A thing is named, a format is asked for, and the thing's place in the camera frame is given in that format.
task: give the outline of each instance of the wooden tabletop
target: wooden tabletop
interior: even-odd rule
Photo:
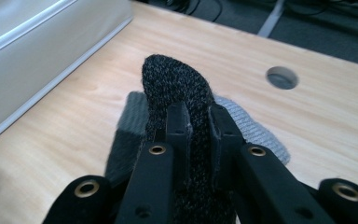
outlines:
[[[270,129],[287,165],[317,188],[325,178],[358,184],[358,64],[132,2],[134,20],[0,135],[0,224],[40,223],[63,189],[103,175],[144,59],[189,64]],[[298,85],[281,90],[267,71],[284,66]]]

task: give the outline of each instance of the gray carpet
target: gray carpet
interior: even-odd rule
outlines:
[[[167,6],[167,0],[148,2],[170,10],[178,8],[177,5]],[[275,2],[274,0],[189,0],[187,10],[181,12],[257,34],[274,8]],[[358,7],[342,3],[340,5],[334,3],[326,7],[320,2],[323,1],[286,0],[284,12],[269,38],[358,63]]]

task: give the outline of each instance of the floor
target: floor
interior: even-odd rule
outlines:
[[[179,2],[188,5],[181,7]],[[253,34],[260,31],[276,2],[148,0],[154,6]],[[348,0],[285,0],[282,15],[268,38],[358,63],[358,4]]]

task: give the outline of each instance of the wooden table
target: wooden table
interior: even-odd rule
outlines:
[[[292,155],[289,170],[315,188],[358,184],[358,64],[132,2],[134,20],[0,135],[0,224],[40,223],[73,180],[102,175],[117,120],[153,53],[201,72]],[[297,87],[266,80],[293,70]]]

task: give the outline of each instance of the brass ring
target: brass ring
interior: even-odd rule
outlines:
[[[267,154],[266,150],[261,147],[249,147],[248,151],[254,156],[265,156]]]
[[[153,147],[149,148],[150,154],[153,154],[153,155],[156,155],[156,156],[164,154],[166,150],[167,149],[165,147],[163,147],[163,146],[153,146]]]
[[[333,185],[333,191],[346,200],[358,202],[358,191],[349,185],[336,183]]]
[[[81,182],[75,189],[75,196],[78,198],[87,198],[98,191],[100,184],[91,179]]]

